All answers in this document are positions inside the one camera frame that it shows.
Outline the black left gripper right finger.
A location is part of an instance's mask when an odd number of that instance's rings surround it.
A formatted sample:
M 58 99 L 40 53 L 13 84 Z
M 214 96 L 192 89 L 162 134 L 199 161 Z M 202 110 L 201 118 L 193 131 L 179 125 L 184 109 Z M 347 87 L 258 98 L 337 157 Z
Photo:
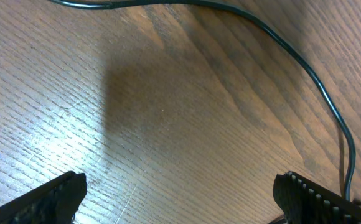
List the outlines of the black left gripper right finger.
M 283 211 L 274 224 L 361 223 L 361 205 L 295 172 L 276 176 L 273 198 Z

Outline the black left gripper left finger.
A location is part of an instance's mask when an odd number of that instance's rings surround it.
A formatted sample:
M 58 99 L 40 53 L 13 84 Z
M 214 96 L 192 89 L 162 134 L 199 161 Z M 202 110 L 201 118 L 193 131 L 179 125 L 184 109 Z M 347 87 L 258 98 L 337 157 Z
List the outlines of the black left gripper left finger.
M 86 175 L 66 172 L 0 206 L 0 223 L 73 223 L 86 194 Z

